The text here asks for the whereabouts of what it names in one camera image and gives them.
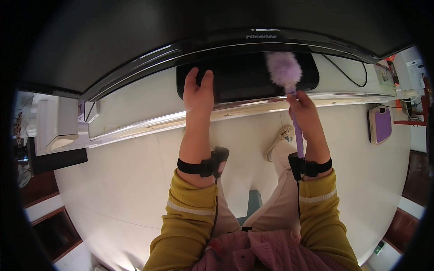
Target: white tile floor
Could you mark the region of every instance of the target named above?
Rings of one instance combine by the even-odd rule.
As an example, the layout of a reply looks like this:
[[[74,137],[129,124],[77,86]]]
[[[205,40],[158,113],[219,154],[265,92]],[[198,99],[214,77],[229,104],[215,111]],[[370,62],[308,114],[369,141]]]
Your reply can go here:
[[[341,220],[361,264],[385,234],[404,187],[410,128],[394,125],[379,146],[368,141],[369,105],[319,108],[338,177]],[[211,125],[211,144],[229,148],[222,176],[224,194],[236,216],[245,216],[250,189],[265,202],[277,185],[263,152],[286,112]],[[61,197],[90,251],[113,270],[142,269],[149,244],[162,225],[176,167],[182,129],[151,134],[87,150],[88,162],[56,170]]]

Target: shoe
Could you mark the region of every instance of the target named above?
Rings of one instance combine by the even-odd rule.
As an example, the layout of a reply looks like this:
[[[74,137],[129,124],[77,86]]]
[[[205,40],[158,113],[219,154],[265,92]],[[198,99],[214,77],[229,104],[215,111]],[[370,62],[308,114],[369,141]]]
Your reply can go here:
[[[286,140],[288,143],[291,143],[293,137],[294,137],[294,127],[290,124],[283,125],[282,128],[279,130],[279,133],[277,134],[273,144],[265,153],[264,158],[267,161],[272,162],[273,160],[271,160],[271,151],[273,150],[274,146],[282,140]]]

